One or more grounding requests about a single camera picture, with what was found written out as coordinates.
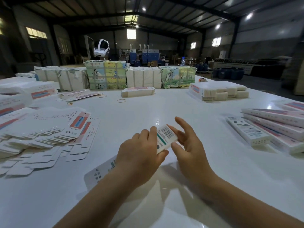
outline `hand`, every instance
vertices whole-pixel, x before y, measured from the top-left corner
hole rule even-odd
[[[211,169],[202,142],[196,136],[192,127],[184,119],[175,117],[175,121],[184,129],[184,132],[169,126],[177,135],[178,141],[185,150],[176,142],[171,144],[183,175],[194,183],[208,185],[218,176]]]
[[[120,145],[116,169],[130,178],[133,190],[146,183],[165,160],[169,151],[157,153],[157,130],[152,126],[150,132],[143,130]]]

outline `person's left hand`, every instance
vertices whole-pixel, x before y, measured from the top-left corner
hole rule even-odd
[[[157,130],[152,126],[150,132],[143,130],[120,145],[116,169],[129,178],[132,187],[146,183],[165,160],[169,151],[157,153]]]

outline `rubber band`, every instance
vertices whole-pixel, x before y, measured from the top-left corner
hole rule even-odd
[[[126,99],[118,99],[116,102],[123,103],[123,102],[126,102],[126,101],[127,101]]]

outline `white headset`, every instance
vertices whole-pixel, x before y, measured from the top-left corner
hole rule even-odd
[[[100,45],[101,45],[102,41],[105,41],[108,44],[108,47],[106,49],[105,48],[100,48]],[[94,55],[97,56],[97,57],[104,57],[109,52],[110,52],[109,42],[104,40],[104,39],[100,39],[99,44],[98,44],[98,48],[94,48]]]

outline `water bottle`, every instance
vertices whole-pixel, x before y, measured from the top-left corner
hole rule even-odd
[[[181,66],[184,66],[185,65],[185,57],[182,57],[181,58]]]

